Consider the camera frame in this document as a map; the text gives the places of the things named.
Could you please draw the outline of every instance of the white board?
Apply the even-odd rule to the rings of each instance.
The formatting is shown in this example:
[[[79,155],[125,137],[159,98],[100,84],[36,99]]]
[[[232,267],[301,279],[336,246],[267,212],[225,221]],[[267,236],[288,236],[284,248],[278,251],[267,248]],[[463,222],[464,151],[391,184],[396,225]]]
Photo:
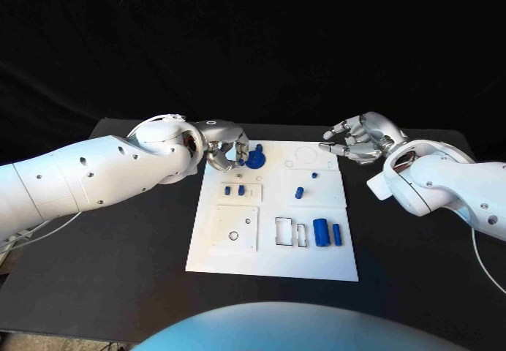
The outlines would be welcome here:
[[[223,173],[206,166],[186,270],[356,282],[359,276],[336,155],[322,151],[319,143],[304,142],[251,141],[249,150],[258,143],[267,159],[258,170],[242,167]],[[242,196],[238,195],[239,185],[245,185]],[[225,186],[231,188],[229,195],[225,195]],[[304,187],[301,199],[296,199],[298,186]],[[257,217],[249,218],[254,209]],[[293,246],[277,245],[277,217],[293,220]],[[327,247],[316,245],[313,219],[319,218],[327,220],[332,237]],[[298,246],[298,224],[304,224],[307,247]],[[340,226],[342,246],[334,245],[333,224]],[[228,238],[232,232],[238,233],[236,240]]]

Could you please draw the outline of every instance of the cable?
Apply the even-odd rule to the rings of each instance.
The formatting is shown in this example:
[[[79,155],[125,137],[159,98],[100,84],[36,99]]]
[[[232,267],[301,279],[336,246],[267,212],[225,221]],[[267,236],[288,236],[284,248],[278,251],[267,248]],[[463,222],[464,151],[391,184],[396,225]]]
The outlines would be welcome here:
[[[35,233],[48,223],[49,221],[45,221],[40,225],[38,225],[27,233],[25,233],[23,235],[20,235],[19,237],[16,237],[12,241],[7,241],[4,244],[0,245],[0,247],[3,247],[4,245],[9,245],[12,243],[14,243],[16,241],[22,240],[23,238],[26,238],[26,236],[29,236],[32,233]]]
[[[477,252],[477,238],[474,236],[474,228],[471,227],[471,234],[473,234],[473,246],[474,246],[474,253],[477,254],[477,262],[480,263],[480,266],[483,268],[484,273],[487,274],[493,284],[499,287],[500,291],[506,294],[506,290],[503,289],[503,287],[499,285],[499,283],[496,282],[495,278],[492,277],[487,268],[483,265],[482,259],[480,259],[480,254]]]
[[[10,252],[10,251],[13,251],[14,249],[19,249],[20,247],[23,247],[23,246],[26,246],[26,245],[35,243],[35,242],[39,241],[40,239],[48,238],[48,236],[50,236],[59,229],[62,229],[63,227],[66,227],[66,226],[69,225],[71,221],[81,215],[81,213],[82,213],[82,212],[78,212],[76,215],[66,221],[66,223],[65,223],[62,226],[59,226],[59,228],[55,229],[52,232],[49,232],[48,234],[45,234],[40,238],[36,238],[36,239],[30,240],[27,243],[23,243],[22,245],[17,245],[17,246],[12,247],[10,249],[1,251],[0,254],[4,254],[6,252]]]

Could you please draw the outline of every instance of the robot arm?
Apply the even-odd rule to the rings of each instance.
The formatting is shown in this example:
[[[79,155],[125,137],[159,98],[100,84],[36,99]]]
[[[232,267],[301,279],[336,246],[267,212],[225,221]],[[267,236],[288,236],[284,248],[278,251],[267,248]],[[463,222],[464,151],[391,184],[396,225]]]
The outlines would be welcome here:
[[[225,152],[236,142],[236,160]],[[248,138],[232,122],[192,125],[180,115],[156,116],[127,139],[100,137],[0,167],[0,241],[42,222],[112,205],[196,174],[209,164],[226,171],[248,157]]]
[[[323,138],[343,130],[349,131],[347,145],[322,143],[320,148],[360,165],[385,156],[382,172],[366,183],[381,200],[394,195],[417,216],[447,208],[476,230],[506,240],[505,163],[474,163],[445,143],[409,141],[394,123],[373,112],[337,124]]]

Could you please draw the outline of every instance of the black curtain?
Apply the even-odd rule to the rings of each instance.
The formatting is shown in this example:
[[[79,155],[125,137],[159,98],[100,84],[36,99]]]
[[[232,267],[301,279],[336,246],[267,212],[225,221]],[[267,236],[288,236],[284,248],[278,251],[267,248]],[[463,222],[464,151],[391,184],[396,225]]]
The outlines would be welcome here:
[[[102,118],[330,126],[369,110],[402,128],[460,130],[480,160],[506,160],[489,14],[366,17],[310,1],[0,6],[0,163],[84,140]]]

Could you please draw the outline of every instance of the table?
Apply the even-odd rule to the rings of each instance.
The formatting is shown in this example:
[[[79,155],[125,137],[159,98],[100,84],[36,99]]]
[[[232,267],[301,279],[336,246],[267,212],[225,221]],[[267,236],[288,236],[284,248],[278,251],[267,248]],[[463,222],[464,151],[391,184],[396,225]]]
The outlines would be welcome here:
[[[124,136],[137,123],[104,119],[92,137]],[[252,140],[317,141],[326,130],[242,126]],[[471,153],[458,132],[405,132]],[[203,166],[179,183],[82,213],[27,247],[0,289],[0,329],[136,343],[218,307],[293,301],[366,312],[470,349],[496,349],[506,296],[477,264],[469,226],[447,210],[420,218],[394,198],[376,199],[366,180],[381,162],[360,167],[339,160],[359,282],[185,272]],[[506,243],[479,233],[477,246],[505,286]]]

